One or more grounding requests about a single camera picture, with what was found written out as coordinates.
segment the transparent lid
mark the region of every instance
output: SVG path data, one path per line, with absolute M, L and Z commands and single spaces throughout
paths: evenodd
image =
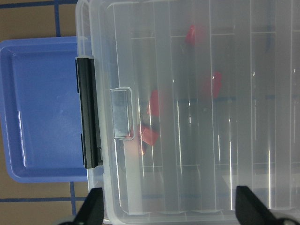
M 114 224 L 300 218 L 299 0 L 80 0 Z

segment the brown tile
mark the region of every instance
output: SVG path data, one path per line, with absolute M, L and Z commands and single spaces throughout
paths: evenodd
M 0 130 L 0 198 L 70 197 L 70 184 L 17 183 L 6 171 L 2 133 Z
M 88 183 L 87 182 L 75 182 L 74 183 L 75 196 L 86 197 L 88 196 Z
M 75 26 L 76 4 L 60 5 L 60 35 L 76 36 Z
M 0 224 L 51 225 L 71 215 L 71 202 L 0 203 Z
M 76 213 L 78 213 L 79 209 L 82 207 L 84 201 L 76 201 Z
M 0 0 L 0 5 L 13 4 L 13 3 L 24 3 L 24 2 L 37 2 L 37 1 L 47 1 L 47 0 Z
M 54 6 L 0 9 L 0 41 L 55 37 Z

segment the clear plastic box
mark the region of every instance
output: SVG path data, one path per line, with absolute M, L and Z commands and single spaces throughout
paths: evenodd
M 114 225 L 236 224 L 235 189 L 300 218 L 299 0 L 79 0 Z

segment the blue plastic tray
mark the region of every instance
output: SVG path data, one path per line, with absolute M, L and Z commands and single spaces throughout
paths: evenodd
M 85 181 L 75 37 L 0 43 L 0 116 L 18 182 Z

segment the plastic container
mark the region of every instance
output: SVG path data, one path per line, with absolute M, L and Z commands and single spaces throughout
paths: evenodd
M 0 116 L 8 174 L 18 182 L 85 181 L 76 37 L 0 43 Z
M 295 0 L 78 1 L 114 225 L 236 224 L 237 185 L 300 218 L 299 10 Z M 100 175 L 88 170 L 89 188 Z

